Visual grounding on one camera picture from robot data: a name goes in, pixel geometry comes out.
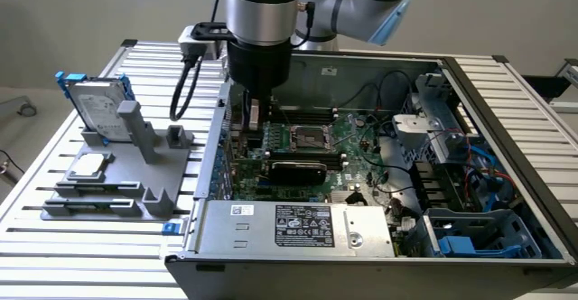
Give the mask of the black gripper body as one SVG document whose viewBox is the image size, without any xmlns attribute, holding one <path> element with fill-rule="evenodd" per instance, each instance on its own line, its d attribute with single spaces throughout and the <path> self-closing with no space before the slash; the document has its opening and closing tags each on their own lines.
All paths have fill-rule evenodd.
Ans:
<svg viewBox="0 0 578 300">
<path fill-rule="evenodd" d="M 271 46 L 240 41 L 226 42 L 228 72 L 254 98 L 268 98 L 272 89 L 285 83 L 289 76 L 292 44 L 289 40 Z"/>
</svg>

